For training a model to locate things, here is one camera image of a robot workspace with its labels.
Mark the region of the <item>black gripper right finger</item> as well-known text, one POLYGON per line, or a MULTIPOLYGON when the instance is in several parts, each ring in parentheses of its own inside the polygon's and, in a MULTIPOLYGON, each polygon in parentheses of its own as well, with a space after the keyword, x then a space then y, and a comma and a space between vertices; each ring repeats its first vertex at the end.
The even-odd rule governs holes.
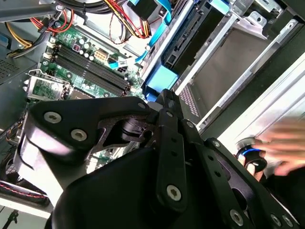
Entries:
POLYGON ((202 140, 193 123, 184 119, 180 99, 172 108, 183 135, 188 207, 187 229, 298 229, 300 225, 215 138, 202 140))

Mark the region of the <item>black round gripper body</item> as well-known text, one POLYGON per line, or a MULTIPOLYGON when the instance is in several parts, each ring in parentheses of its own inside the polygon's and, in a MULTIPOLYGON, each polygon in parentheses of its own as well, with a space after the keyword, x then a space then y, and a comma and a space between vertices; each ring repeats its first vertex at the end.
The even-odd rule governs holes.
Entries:
POLYGON ((247 216, 234 194, 216 200, 203 167, 185 163, 186 210, 159 205, 157 154, 138 149, 71 183, 51 215, 51 229, 245 229, 247 216))

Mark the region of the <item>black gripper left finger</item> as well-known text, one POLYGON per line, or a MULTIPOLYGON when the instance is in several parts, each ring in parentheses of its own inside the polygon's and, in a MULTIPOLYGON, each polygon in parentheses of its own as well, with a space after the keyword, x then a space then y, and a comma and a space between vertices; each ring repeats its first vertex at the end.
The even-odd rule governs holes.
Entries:
POLYGON ((149 105, 138 97, 40 102, 27 113, 19 172, 56 207, 74 181, 138 149, 158 157, 155 195, 160 206, 184 212, 187 200, 183 135, 163 90, 149 105))

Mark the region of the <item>person's hand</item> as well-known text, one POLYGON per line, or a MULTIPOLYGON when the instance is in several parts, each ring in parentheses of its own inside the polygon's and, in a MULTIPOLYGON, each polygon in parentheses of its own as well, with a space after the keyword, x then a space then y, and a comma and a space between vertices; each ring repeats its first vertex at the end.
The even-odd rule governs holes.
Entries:
POLYGON ((273 124, 253 148, 263 151, 262 156, 281 161, 274 169, 276 176, 287 176, 305 166, 305 120, 291 116, 273 124))

